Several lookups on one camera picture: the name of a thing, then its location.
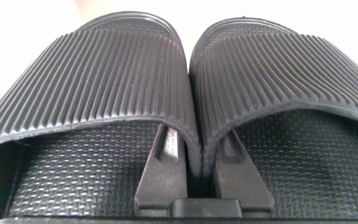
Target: rubber ridge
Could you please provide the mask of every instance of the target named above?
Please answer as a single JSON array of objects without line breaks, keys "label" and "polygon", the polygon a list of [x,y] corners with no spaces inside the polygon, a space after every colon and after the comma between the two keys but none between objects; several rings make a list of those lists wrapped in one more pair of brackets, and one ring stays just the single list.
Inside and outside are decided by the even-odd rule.
[{"label": "rubber ridge", "polygon": [[0,144],[123,120],[177,130],[188,146],[191,174],[200,174],[181,47],[153,34],[77,31],[47,47],[0,101]]},{"label": "rubber ridge", "polygon": [[238,35],[200,51],[191,79],[205,177],[218,141],[252,119],[304,108],[358,120],[358,66],[322,38]]},{"label": "rubber ridge", "polygon": [[[91,29],[100,29],[100,28],[113,28],[116,29],[117,26],[117,21],[125,21],[128,19],[132,19],[133,22],[136,21],[135,23],[131,22],[131,23],[126,23],[126,24],[131,24],[132,26],[135,26],[136,23],[140,23],[142,21],[150,21],[155,23],[158,27],[161,27],[163,29],[165,29],[169,36],[180,46],[180,48],[182,49],[183,46],[181,44],[181,40],[179,38],[178,33],[176,32],[176,30],[173,28],[173,26],[167,22],[165,19],[150,14],[150,13],[146,13],[146,12],[114,12],[114,13],[110,13],[110,14],[106,14],[104,16],[100,16],[98,18],[95,18],[89,22],[87,22],[86,24],[82,25],[80,28],[78,28],[78,30],[91,30]],[[108,27],[110,22],[114,22],[114,26],[115,27]],[[144,29],[145,26],[137,26],[135,27],[137,30],[141,30]],[[159,33],[160,35],[163,35],[159,30],[149,30],[150,34],[156,34]]]}]

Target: white background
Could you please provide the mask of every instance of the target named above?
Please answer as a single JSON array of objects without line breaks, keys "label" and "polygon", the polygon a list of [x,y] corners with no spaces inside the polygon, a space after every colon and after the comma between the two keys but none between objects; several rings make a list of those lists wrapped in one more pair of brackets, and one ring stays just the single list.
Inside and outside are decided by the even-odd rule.
[{"label": "white background", "polygon": [[246,16],[324,37],[358,63],[358,1],[82,1],[89,8],[82,15],[74,0],[0,1],[0,98],[55,38],[114,11],[144,11],[166,19],[179,33],[188,60],[208,26]]}]

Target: ribbed strap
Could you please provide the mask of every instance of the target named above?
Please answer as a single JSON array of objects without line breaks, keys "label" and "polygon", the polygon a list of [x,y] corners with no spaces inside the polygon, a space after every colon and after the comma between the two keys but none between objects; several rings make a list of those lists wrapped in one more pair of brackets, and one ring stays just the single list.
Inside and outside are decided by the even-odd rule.
[{"label": "ribbed strap", "polygon": [[0,144],[122,120],[176,129],[199,175],[200,142],[181,48],[159,35],[77,31],[47,47],[0,101]]},{"label": "ribbed strap", "polygon": [[251,119],[311,108],[358,120],[358,66],[319,37],[226,38],[203,50],[192,79],[205,176],[217,142]]}]

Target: textured footbed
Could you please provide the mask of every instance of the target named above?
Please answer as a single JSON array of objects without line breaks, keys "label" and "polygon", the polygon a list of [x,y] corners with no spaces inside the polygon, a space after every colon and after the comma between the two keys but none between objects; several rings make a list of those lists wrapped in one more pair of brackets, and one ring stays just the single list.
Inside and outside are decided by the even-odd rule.
[{"label": "textured footbed", "polygon": [[236,132],[275,199],[272,217],[358,219],[358,138],[349,120],[293,110]]},{"label": "textured footbed", "polygon": [[158,126],[123,122],[30,139],[6,216],[133,216]]}]

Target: pair of slides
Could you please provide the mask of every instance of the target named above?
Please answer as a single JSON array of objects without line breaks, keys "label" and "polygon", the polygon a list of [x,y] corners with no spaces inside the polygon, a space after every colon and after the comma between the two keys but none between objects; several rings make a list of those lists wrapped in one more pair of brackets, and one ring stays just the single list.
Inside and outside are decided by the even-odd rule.
[{"label": "pair of slides", "polygon": [[151,14],[58,38],[0,101],[0,223],[146,217],[358,220],[358,66],[262,19],[213,24],[190,72]]}]

